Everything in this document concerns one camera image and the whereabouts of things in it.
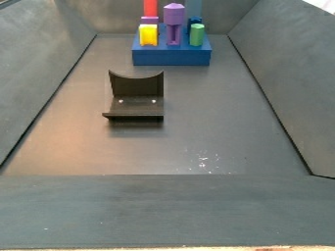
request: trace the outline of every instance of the blue block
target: blue block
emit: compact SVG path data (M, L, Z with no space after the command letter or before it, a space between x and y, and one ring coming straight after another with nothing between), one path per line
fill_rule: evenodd
M189 22L187 22L187 34L191 33L191 26L194 24L203 24L203 19L201 17L193 17L189 19Z
M213 47L207 35L202 46L191 46L182 33L182 45L167 46L167 28L161 24L159 46L141 46L139 31L133 44L134 66L210 66Z

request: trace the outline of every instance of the dark gray surface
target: dark gray surface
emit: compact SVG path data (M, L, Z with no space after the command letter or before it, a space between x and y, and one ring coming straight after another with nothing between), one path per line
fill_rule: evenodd
M335 245L334 190L312 176L2 177L0 247Z
M0 9L0 163L97 33L61 1Z
M335 177L335 17L264 0L230 37L313 172Z
M143 16L143 0L63 0L93 24L99 33L135 33ZM207 31L227 34L260 0L205 0ZM171 1L162 0L163 6Z
M301 158L226 36L210 67L134 67L134 35L94 41L6 167L6 176L305 176ZM111 126L109 70L166 74L162 126Z

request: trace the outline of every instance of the red block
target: red block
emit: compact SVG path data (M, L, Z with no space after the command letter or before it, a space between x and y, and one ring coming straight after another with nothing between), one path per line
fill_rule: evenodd
M158 14L158 0L145 0L145 16L157 17Z

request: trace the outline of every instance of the metal panel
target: metal panel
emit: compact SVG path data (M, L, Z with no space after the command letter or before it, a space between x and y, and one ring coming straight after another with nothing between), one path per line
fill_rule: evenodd
M335 176L335 17L264 0L230 36L317 175Z
M0 177L0 246L334 246L334 190L312 176Z
M0 10L0 163L97 33L61 1Z
M7 8L11 4L15 4L22 0L0 0L0 10Z
M99 33L135 33L143 16L143 0L63 0ZM210 33L227 33L260 0L206 0L203 19ZM163 6L171 1L161 1Z

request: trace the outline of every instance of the green cylinder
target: green cylinder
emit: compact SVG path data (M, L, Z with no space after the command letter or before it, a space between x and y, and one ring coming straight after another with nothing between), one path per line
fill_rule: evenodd
M205 40L205 25L194 24L191 26L190 45L201 46L203 45L203 40Z

